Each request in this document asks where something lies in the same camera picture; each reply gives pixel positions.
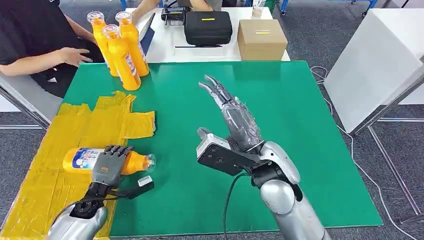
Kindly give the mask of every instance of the black shirt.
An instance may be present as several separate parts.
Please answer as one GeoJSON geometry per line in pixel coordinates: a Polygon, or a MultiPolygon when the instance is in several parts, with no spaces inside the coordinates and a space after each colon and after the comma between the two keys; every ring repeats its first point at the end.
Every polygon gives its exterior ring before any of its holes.
{"type": "MultiPolygon", "coordinates": [[[[59,3],[59,0],[1,0],[0,65],[64,47],[89,49],[90,53],[100,54],[95,44],[78,38],[59,3]]],[[[102,62],[98,59],[101,55],[91,55],[89,57],[95,62],[102,62]]],[[[31,77],[46,91],[63,98],[76,70],[63,63],[31,77]]]]}

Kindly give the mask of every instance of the bottle cap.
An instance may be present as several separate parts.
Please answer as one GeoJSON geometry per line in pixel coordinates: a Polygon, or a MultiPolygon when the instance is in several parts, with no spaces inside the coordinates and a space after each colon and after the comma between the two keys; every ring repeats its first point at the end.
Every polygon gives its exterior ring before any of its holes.
{"type": "Polygon", "coordinates": [[[116,14],[115,20],[122,25],[127,25],[132,22],[132,16],[129,12],[126,11],[120,11],[116,14]]]}
{"type": "Polygon", "coordinates": [[[115,24],[106,25],[103,28],[103,35],[108,39],[116,39],[120,36],[119,27],[115,24]]]}
{"type": "Polygon", "coordinates": [[[146,156],[144,170],[151,173],[155,170],[156,167],[156,156],[154,154],[149,154],[146,156]]]}
{"type": "Polygon", "coordinates": [[[100,25],[105,22],[105,15],[99,11],[92,11],[87,14],[87,21],[93,25],[100,25]]]}

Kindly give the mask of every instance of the white cable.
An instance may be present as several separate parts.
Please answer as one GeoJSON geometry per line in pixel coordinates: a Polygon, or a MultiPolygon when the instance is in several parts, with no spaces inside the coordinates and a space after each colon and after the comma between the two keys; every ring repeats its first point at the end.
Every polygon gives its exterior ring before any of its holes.
{"type": "MultiPolygon", "coordinates": [[[[328,70],[325,67],[322,67],[322,66],[313,66],[313,67],[310,68],[310,72],[313,73],[314,75],[318,76],[320,79],[322,79],[322,80],[316,81],[316,84],[317,85],[323,85],[324,84],[324,81],[325,81],[325,79],[327,77],[327,74],[328,74],[328,70]],[[321,75],[319,75],[318,73],[316,73],[315,71],[313,71],[314,68],[324,70],[324,72],[325,72],[324,76],[325,77],[322,77],[321,75]]],[[[333,116],[333,105],[324,96],[322,98],[330,106],[331,116],[333,116]]],[[[384,207],[384,210],[385,210],[385,212],[386,212],[386,214],[388,216],[388,219],[390,220],[391,224],[393,224],[393,226],[395,228],[397,228],[401,233],[403,233],[406,236],[410,237],[412,240],[417,240],[415,237],[411,236],[409,233],[405,232],[400,227],[398,227],[398,225],[396,225],[396,223],[393,221],[392,216],[389,213],[389,209],[387,208],[386,203],[383,200],[383,194],[382,194],[382,190],[381,190],[380,186],[368,175],[367,172],[365,172],[365,170],[354,159],[354,138],[349,133],[347,133],[345,130],[343,130],[343,128],[341,128],[339,125],[336,124],[336,126],[337,126],[338,129],[340,129],[340,131],[342,131],[344,134],[346,134],[350,138],[350,156],[352,157],[353,163],[355,163],[355,165],[363,172],[363,174],[365,174],[365,176],[377,187],[378,194],[380,195],[381,203],[382,203],[382,205],[384,207]]]]}

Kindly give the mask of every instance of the person's arm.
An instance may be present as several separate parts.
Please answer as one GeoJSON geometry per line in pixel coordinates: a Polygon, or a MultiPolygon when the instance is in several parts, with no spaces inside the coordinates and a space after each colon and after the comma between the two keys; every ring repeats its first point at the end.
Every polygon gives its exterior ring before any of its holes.
{"type": "Polygon", "coordinates": [[[81,62],[92,62],[81,54],[89,53],[86,49],[64,47],[39,56],[27,56],[9,65],[0,65],[0,72],[6,76],[35,74],[53,68],[59,64],[69,64],[78,67],[81,62]]]}
{"type": "Polygon", "coordinates": [[[205,2],[205,0],[190,0],[191,5],[195,11],[199,12],[211,12],[213,11],[212,7],[205,2]]]}
{"type": "Polygon", "coordinates": [[[94,36],[91,32],[87,31],[85,28],[80,26],[78,23],[74,22],[74,20],[70,19],[68,16],[66,16],[67,22],[72,27],[73,31],[76,33],[76,35],[82,39],[88,40],[92,43],[96,43],[96,40],[94,39],[94,36]]]}
{"type": "Polygon", "coordinates": [[[136,25],[140,18],[148,13],[150,10],[156,8],[161,0],[142,0],[140,5],[131,13],[132,22],[136,25]]]}

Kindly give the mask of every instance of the blue frame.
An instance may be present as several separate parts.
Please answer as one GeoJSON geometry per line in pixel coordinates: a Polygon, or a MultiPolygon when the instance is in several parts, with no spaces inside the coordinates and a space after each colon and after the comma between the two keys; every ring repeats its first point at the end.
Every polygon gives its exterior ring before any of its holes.
{"type": "MultiPolygon", "coordinates": [[[[125,11],[125,9],[127,9],[127,2],[126,0],[120,0],[120,4],[122,5],[122,11],[125,11]]],[[[162,3],[162,1],[159,2],[159,4],[157,5],[158,8],[163,8],[164,4],[162,3]]]]}
{"type": "Polygon", "coordinates": [[[125,9],[127,9],[127,2],[125,0],[120,0],[120,4],[122,5],[122,11],[125,11],[125,9]]]}
{"type": "MultiPolygon", "coordinates": [[[[366,12],[368,12],[368,10],[374,8],[374,6],[376,5],[378,0],[356,0],[356,1],[368,1],[369,2],[368,8],[365,11],[365,13],[366,13],[366,12]]],[[[281,13],[282,14],[286,13],[288,3],[289,3],[289,0],[283,0],[282,1],[282,4],[281,4],[281,13]]]]}

